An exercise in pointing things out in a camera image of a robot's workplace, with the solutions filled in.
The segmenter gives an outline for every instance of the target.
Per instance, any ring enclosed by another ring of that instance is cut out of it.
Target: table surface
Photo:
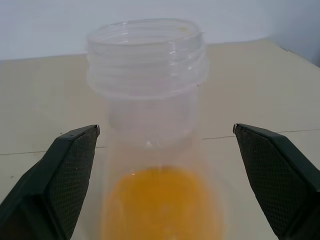
[[[282,133],[320,169],[320,68],[268,40],[212,45],[208,56],[211,72],[199,87],[201,144],[242,205],[228,239],[276,240],[250,188],[233,124]],[[0,202],[71,129],[99,124],[94,162],[104,157],[105,102],[87,86],[86,69],[84,55],[1,62]],[[80,227],[72,238],[82,239]]]

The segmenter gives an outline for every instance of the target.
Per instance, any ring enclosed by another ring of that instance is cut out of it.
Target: clear plastic bottle
[[[200,29],[179,19],[107,25],[88,35],[88,61],[109,124],[100,239],[222,239],[196,134],[209,71]]]

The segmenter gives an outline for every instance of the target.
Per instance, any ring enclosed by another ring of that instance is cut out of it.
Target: transparent plastic
[[[221,240],[219,198],[196,134],[208,75],[199,28],[120,22],[88,35],[89,85],[107,100],[100,240]]]

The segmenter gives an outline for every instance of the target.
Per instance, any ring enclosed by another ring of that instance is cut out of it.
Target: yellow liquid
[[[103,240],[221,240],[211,191],[192,172],[152,167],[124,176],[109,194]]]

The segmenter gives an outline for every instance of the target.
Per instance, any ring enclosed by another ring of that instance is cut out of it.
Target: white wall
[[[0,0],[0,59],[85,52],[101,25],[143,18],[183,18],[208,43],[273,36],[320,63],[320,0]]]

